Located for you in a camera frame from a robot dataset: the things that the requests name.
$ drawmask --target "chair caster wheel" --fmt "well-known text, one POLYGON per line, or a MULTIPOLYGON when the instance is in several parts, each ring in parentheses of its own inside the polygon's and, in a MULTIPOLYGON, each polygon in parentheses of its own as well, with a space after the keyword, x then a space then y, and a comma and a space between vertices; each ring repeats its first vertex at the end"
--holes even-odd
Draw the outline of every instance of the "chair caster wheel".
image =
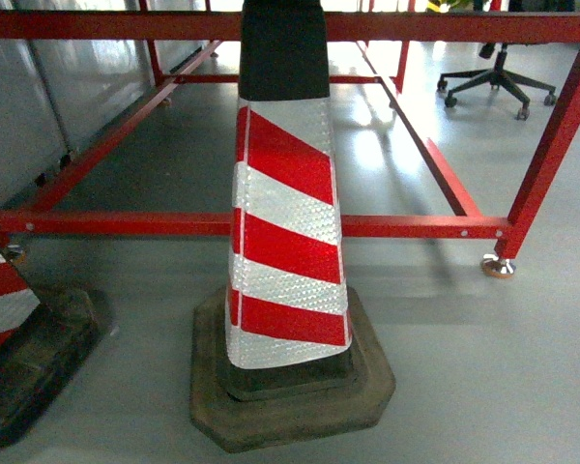
POLYGON ((449 97, 445 98, 445 107, 453 108, 456 105, 457 105, 457 98, 456 97, 449 96, 449 97))
POLYGON ((438 84, 436 84, 436 90, 438 92, 445 92, 447 90, 447 84, 449 83, 441 77, 438 84))
POLYGON ((557 104, 557 96, 554 94, 546 95, 545 99, 543 100, 543 104, 545 104, 546 106, 554 106, 555 104, 557 104))
POLYGON ((529 108, 521 107, 518 110, 518 114, 515 117, 515 119, 517 119, 518 121, 526 121, 527 119, 529 119, 530 115, 531 115, 531 110, 529 108))

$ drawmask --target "red metal frame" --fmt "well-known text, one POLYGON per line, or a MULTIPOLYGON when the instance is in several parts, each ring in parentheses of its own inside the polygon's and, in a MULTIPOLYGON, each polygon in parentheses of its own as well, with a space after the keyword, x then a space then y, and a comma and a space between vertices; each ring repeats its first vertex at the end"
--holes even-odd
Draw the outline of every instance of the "red metal frame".
MULTIPOLYGON (((150 41, 154 48, 153 40, 209 40, 214 37, 218 41, 236 41, 240 20, 240 14, 236 13, 8 11, 0 12, 0 39, 132 39, 150 41)), ((331 42, 580 43, 580 14, 327 13, 327 23, 331 42)), ((219 42, 211 43, 178 75, 160 74, 161 84, 155 92, 53 183, 40 189, 25 209, 0 211, 0 233, 229 234, 229 214, 49 211, 180 83, 234 82, 236 76, 233 75, 190 74, 218 45, 219 42)), ((401 81, 400 72, 394 79, 381 74, 370 60, 366 45, 359 43, 359 46, 375 76, 333 76, 332 81, 365 83, 377 80, 381 83, 457 216, 345 216, 342 218, 343 234, 346 237, 496 238, 497 253, 502 258, 514 258, 580 124, 580 51, 511 211, 507 217, 484 217, 436 145, 416 131, 404 112, 400 95, 404 69, 401 69, 401 81)))

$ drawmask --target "epoxy floor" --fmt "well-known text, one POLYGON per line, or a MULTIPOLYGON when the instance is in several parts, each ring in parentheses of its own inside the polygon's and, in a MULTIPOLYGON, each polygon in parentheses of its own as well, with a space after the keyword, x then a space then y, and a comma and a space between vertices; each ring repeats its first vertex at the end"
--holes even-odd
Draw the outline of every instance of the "epoxy floor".
MULTIPOLYGON (((486 67, 479 47, 413 43, 404 95, 482 210, 504 215, 552 108, 530 90, 531 117, 516 121, 518 102, 486 85, 445 110, 439 72, 486 67)), ((225 44, 214 66, 234 69, 236 52, 225 44)), ((507 64, 561 89, 575 52, 513 46, 507 64)), ((351 45, 331 58, 366 72, 351 45)), ((172 99, 61 208, 228 211, 236 86, 172 99)), ((378 86, 337 85, 332 101, 343 213, 450 213, 378 86)), ((580 463, 580 131, 512 280, 479 270, 492 242, 345 240, 397 391, 375 428, 307 443, 228 455, 189 422, 192 310, 227 280, 227 239, 21 240, 30 280, 87 289, 111 322, 0 463, 580 463)))

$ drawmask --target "metal panel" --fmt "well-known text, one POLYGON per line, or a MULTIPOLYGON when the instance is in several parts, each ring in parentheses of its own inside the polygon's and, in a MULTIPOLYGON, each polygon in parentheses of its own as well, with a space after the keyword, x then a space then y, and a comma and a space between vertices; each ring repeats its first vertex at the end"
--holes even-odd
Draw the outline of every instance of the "metal panel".
MULTIPOLYGON (((135 9, 125 0, 19 0, 19 10, 135 9)), ((101 130, 150 89, 143 43, 34 41, 40 72, 65 128, 69 148, 83 151, 101 130)))
POLYGON ((0 207, 64 151, 26 41, 0 41, 0 207))
MULTIPOLYGON (((149 0, 150 11, 203 11, 204 0, 149 0)), ((201 41, 156 41, 159 63, 164 72, 183 63, 203 43, 201 41)))

